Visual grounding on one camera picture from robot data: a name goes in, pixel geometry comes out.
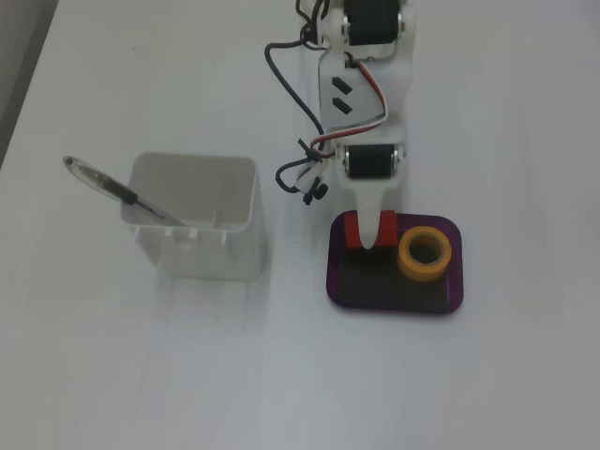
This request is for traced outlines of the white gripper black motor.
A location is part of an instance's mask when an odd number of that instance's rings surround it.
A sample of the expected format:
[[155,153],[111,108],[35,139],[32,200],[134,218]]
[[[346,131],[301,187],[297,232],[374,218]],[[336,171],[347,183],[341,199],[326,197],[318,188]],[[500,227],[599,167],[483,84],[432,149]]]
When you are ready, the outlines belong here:
[[371,249],[387,205],[384,192],[398,189],[405,178],[404,142],[338,143],[335,149],[337,185],[341,190],[357,192],[359,237],[362,247]]

